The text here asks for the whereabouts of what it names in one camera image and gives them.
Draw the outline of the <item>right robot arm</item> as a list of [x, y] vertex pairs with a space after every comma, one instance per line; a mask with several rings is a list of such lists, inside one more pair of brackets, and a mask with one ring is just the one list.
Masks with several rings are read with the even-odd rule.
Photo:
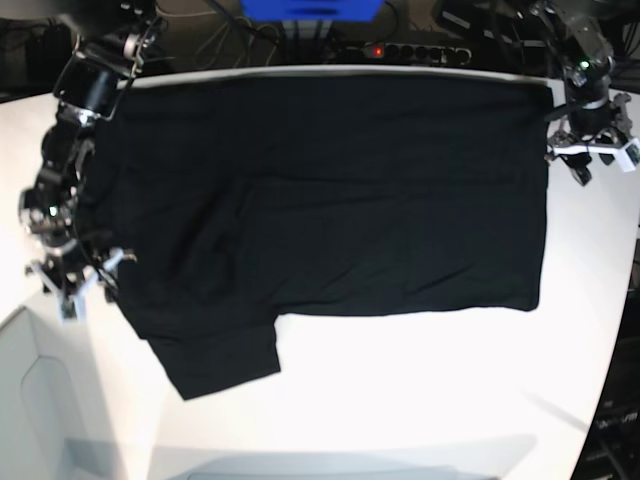
[[76, 225], [95, 128], [114, 117], [142, 72], [161, 21], [152, 1], [35, 1], [29, 9], [55, 16], [76, 43], [53, 88], [56, 122], [42, 140], [41, 167], [19, 200], [19, 221], [42, 252], [26, 271], [54, 297], [61, 321], [82, 321], [87, 291], [101, 284], [114, 296], [113, 274], [128, 257], [103, 233], [82, 234]]

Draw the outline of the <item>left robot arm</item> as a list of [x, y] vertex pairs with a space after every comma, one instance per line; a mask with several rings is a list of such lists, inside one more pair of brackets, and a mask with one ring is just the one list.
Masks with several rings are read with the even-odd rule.
[[598, 20], [620, 11], [619, 1], [535, 1], [529, 13], [544, 25], [543, 42], [564, 84], [565, 103], [545, 117], [557, 129], [546, 158], [561, 159], [581, 186], [592, 179], [594, 155], [624, 173], [639, 167], [639, 139], [628, 114], [631, 96], [610, 94], [614, 50]]

